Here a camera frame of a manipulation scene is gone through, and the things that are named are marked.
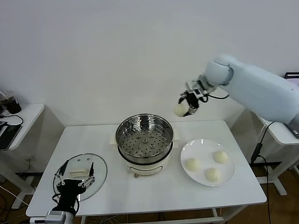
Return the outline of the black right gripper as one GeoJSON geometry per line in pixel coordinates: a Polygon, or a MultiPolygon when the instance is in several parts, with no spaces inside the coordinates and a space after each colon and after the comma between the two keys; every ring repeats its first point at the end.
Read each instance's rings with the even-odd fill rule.
{"type": "Polygon", "coordinates": [[[187,89],[185,92],[180,94],[178,103],[181,104],[183,101],[189,105],[184,117],[194,115],[199,108],[199,101],[206,103],[208,101],[208,94],[201,88],[187,89]]]}

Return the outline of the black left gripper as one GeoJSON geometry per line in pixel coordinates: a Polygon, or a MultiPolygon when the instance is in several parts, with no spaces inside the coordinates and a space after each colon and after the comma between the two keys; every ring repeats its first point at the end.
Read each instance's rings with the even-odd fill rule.
{"type": "MultiPolygon", "coordinates": [[[[67,168],[69,160],[57,170],[54,174],[54,186],[55,184],[63,182],[64,174],[67,168]]],[[[84,181],[66,179],[64,185],[60,184],[57,189],[60,195],[56,211],[69,212],[71,214],[77,214],[79,210],[79,199],[78,196],[86,192],[86,187],[90,187],[95,182],[94,177],[94,162],[92,162],[88,178],[84,181]]]]}

